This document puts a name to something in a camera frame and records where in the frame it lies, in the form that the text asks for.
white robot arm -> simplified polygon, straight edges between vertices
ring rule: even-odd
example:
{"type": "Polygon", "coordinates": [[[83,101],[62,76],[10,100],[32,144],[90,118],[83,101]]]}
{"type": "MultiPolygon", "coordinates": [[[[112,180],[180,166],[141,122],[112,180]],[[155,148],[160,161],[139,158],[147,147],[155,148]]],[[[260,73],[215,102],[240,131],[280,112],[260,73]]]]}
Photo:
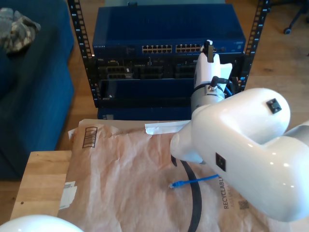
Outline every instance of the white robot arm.
{"type": "Polygon", "coordinates": [[[205,162],[273,219],[308,216],[309,121],[284,133],[289,105],[270,89],[250,89],[225,99],[225,85],[218,80],[229,78],[232,65],[220,64],[218,54],[209,62],[206,54],[197,61],[192,119],[173,136],[172,156],[205,162]]]}

black rack frame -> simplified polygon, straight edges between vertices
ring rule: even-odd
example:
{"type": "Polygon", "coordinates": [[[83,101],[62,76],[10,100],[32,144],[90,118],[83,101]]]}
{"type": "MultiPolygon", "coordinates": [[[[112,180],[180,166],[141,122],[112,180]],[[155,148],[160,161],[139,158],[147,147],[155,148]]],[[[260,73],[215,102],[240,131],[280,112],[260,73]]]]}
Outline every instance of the black rack frame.
{"type": "MultiPolygon", "coordinates": [[[[90,89],[92,92],[94,104],[96,107],[98,107],[98,101],[101,99],[101,95],[98,86],[98,69],[96,65],[97,61],[95,57],[92,55],[90,49],[80,0],[67,0],[67,1],[70,9],[70,15],[74,25],[76,38],[82,54],[90,89]]],[[[234,78],[234,81],[238,83],[237,92],[245,90],[251,66],[253,63],[253,59],[256,53],[258,43],[260,41],[262,29],[267,16],[267,10],[269,7],[270,7],[270,0],[258,0],[247,47],[244,51],[242,59],[239,62],[235,60],[236,63],[233,66],[232,78],[234,78]]]]}

blue network switch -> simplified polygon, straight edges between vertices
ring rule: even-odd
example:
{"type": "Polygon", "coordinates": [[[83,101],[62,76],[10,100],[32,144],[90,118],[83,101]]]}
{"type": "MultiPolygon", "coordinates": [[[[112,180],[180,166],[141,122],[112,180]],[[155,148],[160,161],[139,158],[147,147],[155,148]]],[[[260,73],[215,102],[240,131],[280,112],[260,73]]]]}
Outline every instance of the blue network switch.
{"type": "Polygon", "coordinates": [[[146,5],[98,10],[98,60],[198,55],[205,40],[219,54],[242,53],[245,36],[231,4],[146,5]]]}

blue ethernet cable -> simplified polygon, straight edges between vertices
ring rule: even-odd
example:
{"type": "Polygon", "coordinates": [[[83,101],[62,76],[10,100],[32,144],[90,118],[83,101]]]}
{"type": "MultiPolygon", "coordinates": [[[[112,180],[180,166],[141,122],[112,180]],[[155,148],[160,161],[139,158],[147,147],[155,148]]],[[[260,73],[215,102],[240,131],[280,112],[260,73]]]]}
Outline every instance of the blue ethernet cable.
{"type": "Polygon", "coordinates": [[[196,179],[196,180],[187,180],[187,181],[180,180],[180,181],[177,181],[175,183],[170,184],[169,187],[172,189],[172,188],[183,186],[185,184],[191,184],[191,183],[195,183],[195,182],[202,181],[202,180],[211,180],[211,179],[214,179],[218,176],[219,175],[216,174],[216,175],[212,175],[212,176],[208,176],[208,177],[204,177],[204,178],[200,178],[200,179],[196,179]]]}

office chair wheel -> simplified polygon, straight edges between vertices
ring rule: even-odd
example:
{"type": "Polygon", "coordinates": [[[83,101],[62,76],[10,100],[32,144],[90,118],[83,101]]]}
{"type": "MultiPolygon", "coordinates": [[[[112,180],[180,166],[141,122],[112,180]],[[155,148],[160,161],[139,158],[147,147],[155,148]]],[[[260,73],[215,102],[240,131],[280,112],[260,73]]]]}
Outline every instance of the office chair wheel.
{"type": "Polygon", "coordinates": [[[284,29],[283,33],[286,34],[286,35],[289,35],[289,34],[291,34],[291,29],[286,28],[286,29],[284,29]]]}

